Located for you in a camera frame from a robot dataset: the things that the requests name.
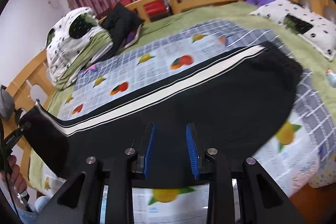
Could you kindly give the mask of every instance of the white pillow with black spots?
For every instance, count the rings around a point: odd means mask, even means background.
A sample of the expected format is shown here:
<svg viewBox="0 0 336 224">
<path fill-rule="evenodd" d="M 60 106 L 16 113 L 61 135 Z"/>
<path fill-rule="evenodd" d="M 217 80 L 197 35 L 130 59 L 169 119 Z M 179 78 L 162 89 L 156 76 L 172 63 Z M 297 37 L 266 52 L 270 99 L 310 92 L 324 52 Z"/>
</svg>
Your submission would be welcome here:
<svg viewBox="0 0 336 224">
<path fill-rule="evenodd" d="M 336 25 L 307 8 L 289 0 L 276 0 L 261 6 L 250 15 L 264 17 L 290 29 L 294 27 L 294 33 L 304 38 L 329 61 L 336 55 Z M 292 18 L 291 16 L 299 20 L 288 24 L 285 19 Z"/>
</svg>

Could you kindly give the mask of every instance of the red chair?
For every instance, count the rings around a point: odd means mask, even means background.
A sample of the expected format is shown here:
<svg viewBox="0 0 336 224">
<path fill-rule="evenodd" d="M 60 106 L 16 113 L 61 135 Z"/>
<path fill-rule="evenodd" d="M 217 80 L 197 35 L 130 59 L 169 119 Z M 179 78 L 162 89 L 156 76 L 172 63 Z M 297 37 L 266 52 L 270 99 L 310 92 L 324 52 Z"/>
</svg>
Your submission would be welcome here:
<svg viewBox="0 0 336 224">
<path fill-rule="evenodd" d="M 149 16 L 165 13 L 167 11 L 167 7 L 164 5 L 162 0 L 155 0 L 145 4 L 143 7 Z"/>
<path fill-rule="evenodd" d="M 121 0 L 119 1 L 119 3 L 122 5 L 122 6 L 126 6 L 128 4 L 131 4 L 132 1 L 131 0 Z M 110 8 L 113 9 L 115 7 L 115 5 L 117 5 L 116 3 L 113 3 L 110 5 Z"/>
</svg>

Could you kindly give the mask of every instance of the green bed sheet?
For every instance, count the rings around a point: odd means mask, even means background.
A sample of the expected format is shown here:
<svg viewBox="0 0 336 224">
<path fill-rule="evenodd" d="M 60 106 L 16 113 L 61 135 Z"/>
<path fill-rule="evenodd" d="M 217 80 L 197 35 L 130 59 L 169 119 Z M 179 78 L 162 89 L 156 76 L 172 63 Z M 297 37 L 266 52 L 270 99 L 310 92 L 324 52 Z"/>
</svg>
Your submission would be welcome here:
<svg viewBox="0 0 336 224">
<path fill-rule="evenodd" d="M 326 79 L 326 69 L 336 70 L 336 61 L 329 62 L 318 51 L 301 37 L 291 33 L 284 27 L 279 26 L 261 17 L 250 16 L 249 13 L 256 10 L 256 7 L 245 2 L 237 2 L 217 7 L 202 7 L 187 11 L 185 13 L 170 16 L 168 18 L 152 22 L 143 27 L 138 42 L 126 51 L 143 46 L 156 39 L 167 37 L 178 33 L 183 29 L 191 27 L 206 20 L 226 19 L 236 22 L 247 29 L 272 29 L 283 41 L 283 43 L 298 58 L 302 66 L 310 68 L 313 72 L 313 86 L 320 92 L 320 96 L 329 109 L 332 118 L 336 121 L 336 89 L 332 88 Z M 48 111 L 54 116 L 58 115 L 61 104 L 72 94 L 73 86 L 65 90 L 57 91 L 49 104 Z M 43 161 L 34 152 L 31 152 L 29 180 L 31 185 L 43 193 L 42 172 Z"/>
</svg>

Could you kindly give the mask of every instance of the wooden floor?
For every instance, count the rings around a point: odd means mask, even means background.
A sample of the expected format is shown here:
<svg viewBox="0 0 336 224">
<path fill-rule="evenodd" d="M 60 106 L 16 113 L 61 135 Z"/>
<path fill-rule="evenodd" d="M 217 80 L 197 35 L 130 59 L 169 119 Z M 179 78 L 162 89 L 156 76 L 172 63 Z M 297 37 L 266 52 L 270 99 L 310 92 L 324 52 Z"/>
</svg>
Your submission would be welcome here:
<svg viewBox="0 0 336 224">
<path fill-rule="evenodd" d="M 306 184 L 290 200 L 306 224 L 320 224 L 336 205 L 336 183 L 321 188 L 312 188 Z"/>
</svg>

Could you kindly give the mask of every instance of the black garment with white stripe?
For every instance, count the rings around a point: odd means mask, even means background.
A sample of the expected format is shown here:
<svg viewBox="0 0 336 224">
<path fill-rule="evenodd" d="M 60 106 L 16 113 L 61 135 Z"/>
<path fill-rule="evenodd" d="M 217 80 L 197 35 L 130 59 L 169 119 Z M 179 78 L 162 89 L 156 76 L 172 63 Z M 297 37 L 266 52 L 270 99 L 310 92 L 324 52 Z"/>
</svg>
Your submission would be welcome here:
<svg viewBox="0 0 336 224">
<path fill-rule="evenodd" d="M 185 127 L 227 156 L 245 159 L 287 119 L 301 66 L 270 42 L 223 53 L 136 90 L 71 121 L 36 105 L 21 120 L 37 154 L 67 178 L 89 156 L 123 152 L 154 122 L 148 179 L 138 186 L 180 188 L 197 183 L 190 169 Z"/>
</svg>

